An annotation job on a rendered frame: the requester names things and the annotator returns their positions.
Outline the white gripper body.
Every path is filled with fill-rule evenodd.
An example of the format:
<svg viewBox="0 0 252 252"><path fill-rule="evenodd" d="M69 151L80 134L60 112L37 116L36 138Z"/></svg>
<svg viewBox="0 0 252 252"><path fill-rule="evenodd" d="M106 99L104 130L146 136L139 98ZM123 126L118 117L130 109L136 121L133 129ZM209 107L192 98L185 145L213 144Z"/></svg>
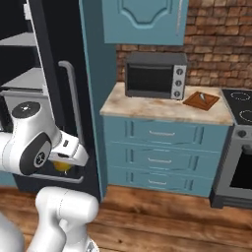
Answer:
<svg viewBox="0 0 252 252"><path fill-rule="evenodd" d="M82 145L78 145L74 149L57 147L51 151L49 159L69 165L85 166L88 162L89 155Z"/></svg>

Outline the yellow lemon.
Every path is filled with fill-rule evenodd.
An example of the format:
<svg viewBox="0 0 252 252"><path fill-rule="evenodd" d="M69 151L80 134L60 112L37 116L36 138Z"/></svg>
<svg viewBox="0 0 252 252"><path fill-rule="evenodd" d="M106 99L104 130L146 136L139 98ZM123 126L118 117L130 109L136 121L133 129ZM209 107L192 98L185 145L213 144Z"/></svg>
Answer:
<svg viewBox="0 0 252 252"><path fill-rule="evenodd" d="M72 168L72 164L56 160L53 162L53 165L54 168L60 172L68 172Z"/></svg>

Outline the grey fridge shelf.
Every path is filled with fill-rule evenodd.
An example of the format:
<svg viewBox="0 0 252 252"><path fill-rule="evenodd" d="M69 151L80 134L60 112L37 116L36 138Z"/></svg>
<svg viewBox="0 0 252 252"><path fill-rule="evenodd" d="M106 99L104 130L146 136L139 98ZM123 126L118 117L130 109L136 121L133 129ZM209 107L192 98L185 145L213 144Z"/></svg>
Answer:
<svg viewBox="0 0 252 252"><path fill-rule="evenodd" d="M42 70L40 68L31 68L4 84L3 88L42 90L44 86L45 81Z"/></svg>
<svg viewBox="0 0 252 252"><path fill-rule="evenodd" d="M36 46L32 32L23 32L0 40L2 46Z"/></svg>

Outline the black fridge door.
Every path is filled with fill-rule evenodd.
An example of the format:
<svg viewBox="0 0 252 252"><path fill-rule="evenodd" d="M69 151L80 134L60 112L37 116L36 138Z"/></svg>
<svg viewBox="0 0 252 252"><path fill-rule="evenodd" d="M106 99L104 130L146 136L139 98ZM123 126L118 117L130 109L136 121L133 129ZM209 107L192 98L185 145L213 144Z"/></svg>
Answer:
<svg viewBox="0 0 252 252"><path fill-rule="evenodd" d="M87 192L98 198L100 193L95 140L79 0L28 0L28 2L55 124L60 130L78 137L67 73L64 68L58 66L59 61L66 60L75 69L84 147L89 155L84 167L74 166L68 172L60 172L54 168L51 161L48 161L39 173L75 179L84 176L81 183L36 178L33 184L37 189L44 186L65 187Z"/></svg>

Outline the black fridge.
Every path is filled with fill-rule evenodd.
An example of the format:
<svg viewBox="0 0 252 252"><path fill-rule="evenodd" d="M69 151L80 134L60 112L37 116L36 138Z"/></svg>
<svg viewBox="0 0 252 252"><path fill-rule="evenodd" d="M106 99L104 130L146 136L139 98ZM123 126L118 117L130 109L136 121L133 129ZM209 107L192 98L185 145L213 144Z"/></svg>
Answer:
<svg viewBox="0 0 252 252"><path fill-rule="evenodd" d="M13 130L11 110L42 103L58 128L79 137L89 155L66 172L47 161L30 177L0 173L0 185L23 192L65 187L100 196L79 0L0 0L0 132Z"/></svg>

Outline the brown cutting board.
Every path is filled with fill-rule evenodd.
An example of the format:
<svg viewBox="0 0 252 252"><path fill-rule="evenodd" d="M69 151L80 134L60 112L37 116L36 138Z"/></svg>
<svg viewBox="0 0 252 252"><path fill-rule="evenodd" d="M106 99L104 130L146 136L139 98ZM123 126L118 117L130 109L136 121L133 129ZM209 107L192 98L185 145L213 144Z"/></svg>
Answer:
<svg viewBox="0 0 252 252"><path fill-rule="evenodd" d="M201 100L199 94L204 94L205 100ZM212 94L205 94L195 92L183 101L185 105L189 105L195 108L199 108L208 111L216 102L219 101L219 97Z"/></svg>

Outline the teal tall cabinet panel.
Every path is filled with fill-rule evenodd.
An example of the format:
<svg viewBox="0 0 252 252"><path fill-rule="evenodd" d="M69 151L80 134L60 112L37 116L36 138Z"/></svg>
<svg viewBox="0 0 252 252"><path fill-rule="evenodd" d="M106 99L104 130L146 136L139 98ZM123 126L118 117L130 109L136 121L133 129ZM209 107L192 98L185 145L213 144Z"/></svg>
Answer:
<svg viewBox="0 0 252 252"><path fill-rule="evenodd" d="M99 114L116 83L116 48L104 42L101 0L79 0L83 41L94 129L100 199L107 188L103 118Z"/></svg>

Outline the teal drawer front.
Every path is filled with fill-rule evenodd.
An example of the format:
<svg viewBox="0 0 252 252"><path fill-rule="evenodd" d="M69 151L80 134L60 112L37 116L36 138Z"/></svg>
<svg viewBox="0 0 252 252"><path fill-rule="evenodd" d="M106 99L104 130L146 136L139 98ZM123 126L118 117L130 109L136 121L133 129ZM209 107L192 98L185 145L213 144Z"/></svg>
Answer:
<svg viewBox="0 0 252 252"><path fill-rule="evenodd" d="M162 145L180 149L220 152L228 126L215 124L184 123L104 116L106 142ZM173 137L154 136L149 131L175 133Z"/></svg>
<svg viewBox="0 0 252 252"><path fill-rule="evenodd" d="M150 190L167 191L180 194L208 197L213 180L209 178L182 175L174 173L160 173L129 167L110 166L108 168L108 183L138 187ZM151 184L148 180L167 182L166 185Z"/></svg>
<svg viewBox="0 0 252 252"><path fill-rule="evenodd" d="M112 143L106 146L107 163L159 172L214 178L220 153ZM148 158L172 160L172 163L151 162Z"/></svg>

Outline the grey toaster oven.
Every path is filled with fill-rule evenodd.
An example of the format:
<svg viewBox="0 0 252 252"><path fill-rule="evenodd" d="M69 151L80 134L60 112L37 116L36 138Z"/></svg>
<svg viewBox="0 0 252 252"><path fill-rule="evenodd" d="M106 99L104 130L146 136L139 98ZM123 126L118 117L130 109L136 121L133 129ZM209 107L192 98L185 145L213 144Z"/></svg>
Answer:
<svg viewBox="0 0 252 252"><path fill-rule="evenodd" d="M187 65L185 53L133 52L125 60L125 94L182 100Z"/></svg>

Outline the black hob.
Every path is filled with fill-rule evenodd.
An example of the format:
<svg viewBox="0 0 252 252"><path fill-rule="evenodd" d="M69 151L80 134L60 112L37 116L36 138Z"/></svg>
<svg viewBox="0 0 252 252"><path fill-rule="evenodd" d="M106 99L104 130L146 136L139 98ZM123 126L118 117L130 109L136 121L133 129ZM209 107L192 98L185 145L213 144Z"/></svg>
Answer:
<svg viewBox="0 0 252 252"><path fill-rule="evenodd" d="M252 125L252 91L222 89L223 96L238 125Z"/></svg>

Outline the teal wall cupboard door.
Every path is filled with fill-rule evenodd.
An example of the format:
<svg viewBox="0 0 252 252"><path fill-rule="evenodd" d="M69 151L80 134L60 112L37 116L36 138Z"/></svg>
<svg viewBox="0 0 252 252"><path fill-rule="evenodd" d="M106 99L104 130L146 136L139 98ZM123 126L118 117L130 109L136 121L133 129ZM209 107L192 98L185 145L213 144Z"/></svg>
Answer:
<svg viewBox="0 0 252 252"><path fill-rule="evenodd" d="M182 45L189 0L183 0L176 35L179 0L101 0L106 43Z"/></svg>

